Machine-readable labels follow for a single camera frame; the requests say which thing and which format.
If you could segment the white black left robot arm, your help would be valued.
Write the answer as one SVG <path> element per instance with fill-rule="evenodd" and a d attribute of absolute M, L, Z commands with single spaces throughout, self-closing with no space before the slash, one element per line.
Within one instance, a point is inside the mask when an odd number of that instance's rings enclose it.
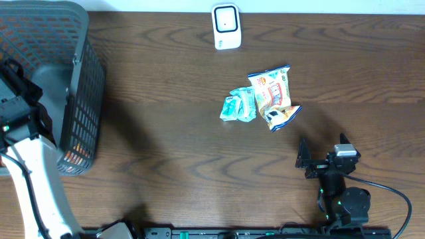
<path fill-rule="evenodd" d="M 74 67 L 48 64 L 27 76 L 1 62 L 1 160 L 15 184 L 27 238 L 135 238 L 124 220 L 98 229 L 77 222 L 61 174 L 90 168 L 98 139 L 102 91 L 75 90 Z"/>

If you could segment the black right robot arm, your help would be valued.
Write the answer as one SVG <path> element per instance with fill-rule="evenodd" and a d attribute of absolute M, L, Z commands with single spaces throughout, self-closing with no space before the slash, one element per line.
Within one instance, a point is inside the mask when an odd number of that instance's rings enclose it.
<path fill-rule="evenodd" d="M 361 154 L 344 134 L 339 140 L 325 159 L 313 159 L 306 140 L 302 139 L 296 167 L 305 169 L 306 179 L 319 180 L 317 203 L 330 224 L 339 228 L 362 226 L 369 221 L 370 192 L 345 184 L 345 177 L 356 169 Z"/>

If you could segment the small green wipes pack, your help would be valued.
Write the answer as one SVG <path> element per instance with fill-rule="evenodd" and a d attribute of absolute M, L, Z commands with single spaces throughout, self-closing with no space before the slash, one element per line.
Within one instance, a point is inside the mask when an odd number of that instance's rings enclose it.
<path fill-rule="evenodd" d="M 236 121 L 240 108 L 241 99 L 238 96 L 228 96 L 224 99 L 220 119 L 222 121 Z"/>

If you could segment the green wet wipes pack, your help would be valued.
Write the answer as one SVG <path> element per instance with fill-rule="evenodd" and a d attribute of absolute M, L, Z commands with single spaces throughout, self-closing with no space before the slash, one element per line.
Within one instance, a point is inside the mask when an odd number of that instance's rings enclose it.
<path fill-rule="evenodd" d="M 256 118 L 256 103 L 254 87 L 242 87 L 230 92 L 231 96 L 238 96 L 241 99 L 237 120 L 250 122 Z"/>

